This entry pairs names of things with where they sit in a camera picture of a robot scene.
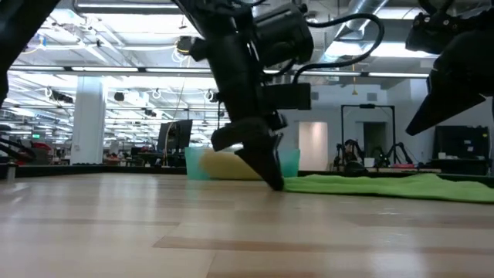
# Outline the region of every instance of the yellow object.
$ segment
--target yellow object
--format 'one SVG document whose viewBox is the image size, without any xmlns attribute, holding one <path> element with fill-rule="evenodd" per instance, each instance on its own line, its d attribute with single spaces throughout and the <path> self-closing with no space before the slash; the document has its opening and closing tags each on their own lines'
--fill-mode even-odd
<svg viewBox="0 0 494 278">
<path fill-rule="evenodd" d="M 252 170 L 239 156 L 232 152 L 205 150 L 199 160 L 202 168 L 212 179 L 223 180 L 260 180 L 261 177 Z"/>
</svg>

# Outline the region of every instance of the wooden floor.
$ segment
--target wooden floor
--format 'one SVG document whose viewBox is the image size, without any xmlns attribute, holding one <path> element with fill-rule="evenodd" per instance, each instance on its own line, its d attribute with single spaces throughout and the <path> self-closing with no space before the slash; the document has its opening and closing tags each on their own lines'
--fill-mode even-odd
<svg viewBox="0 0 494 278">
<path fill-rule="evenodd" d="M 78 175 L 0 184 L 1 278 L 493 277 L 494 206 Z"/>
</svg>

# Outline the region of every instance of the green towel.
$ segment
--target green towel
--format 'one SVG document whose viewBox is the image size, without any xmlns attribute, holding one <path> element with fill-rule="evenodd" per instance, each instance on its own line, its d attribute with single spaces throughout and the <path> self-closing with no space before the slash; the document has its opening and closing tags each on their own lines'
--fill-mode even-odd
<svg viewBox="0 0 494 278">
<path fill-rule="evenodd" d="M 412 175 L 406 178 L 311 175 L 285 179 L 285 191 L 494 203 L 494 189 L 474 181 L 446 181 L 434 174 Z"/>
</svg>

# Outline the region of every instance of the ceiling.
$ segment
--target ceiling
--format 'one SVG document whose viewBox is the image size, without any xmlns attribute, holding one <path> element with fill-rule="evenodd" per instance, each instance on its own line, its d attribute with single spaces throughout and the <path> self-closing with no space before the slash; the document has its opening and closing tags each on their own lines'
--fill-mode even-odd
<svg viewBox="0 0 494 278">
<path fill-rule="evenodd" d="M 262 14 L 287 1 L 268 0 L 265 5 L 254 10 Z M 81 9 L 92 4 L 121 4 L 117 0 L 79 0 Z M 169 4 L 165 1 L 130 2 L 139 5 Z M 317 21 L 326 21 L 344 15 L 349 5 L 345 0 L 308 1 Z M 457 13 L 485 7 L 489 1 L 457 1 L 454 10 Z M 355 66 L 343 68 L 343 71 L 366 71 L 376 73 L 428 73 L 434 56 L 416 55 L 404 51 L 404 40 L 411 26 L 411 20 L 421 11 L 416 1 L 392 0 L 378 12 L 387 28 L 384 44 L 376 54 Z M 105 67 L 172 67 L 172 68 L 208 68 L 207 62 L 195 62 L 188 56 L 182 56 L 175 48 L 180 36 L 199 36 L 190 22 L 177 9 L 166 8 L 147 15 L 114 14 L 111 12 L 135 12 L 118 8 L 90 8 L 91 12 L 75 12 L 73 0 L 64 0 L 29 43 L 26 51 L 19 56 L 16 65 L 23 66 L 105 66 Z M 313 63 L 328 59 L 342 59 L 355 55 L 353 49 L 362 50 L 377 33 L 376 27 L 368 25 L 363 37 L 358 40 L 343 37 L 334 42 L 338 27 L 329 29 L 311 29 L 315 50 Z M 159 124 L 176 119 L 196 119 L 195 134 L 204 139 L 217 127 L 218 109 L 216 103 L 208 101 L 208 91 L 215 90 L 215 81 L 211 76 L 119 76 L 113 72 L 103 77 L 108 87 L 106 138 L 122 138 L 128 141 L 149 141 L 156 138 Z M 70 139 L 72 130 L 73 105 L 50 100 L 46 88 L 64 93 L 76 99 L 78 76 L 74 73 L 43 74 L 39 72 L 9 72 L 10 93 L 7 104 L 28 105 L 29 108 L 4 109 L 2 121 L 11 124 L 16 131 L 31 131 L 38 127 L 49 130 L 49 138 L 56 142 Z M 389 78 L 353 78 L 303 77 L 303 81 L 313 85 L 379 84 L 382 89 L 393 86 L 399 79 Z M 124 102 L 113 98 L 116 92 L 126 94 Z M 158 111 L 157 117 L 148 117 L 142 110 L 129 107 L 149 107 Z M 184 112 L 184 108 L 193 111 Z M 228 115 L 221 119 L 225 124 Z"/>
</svg>

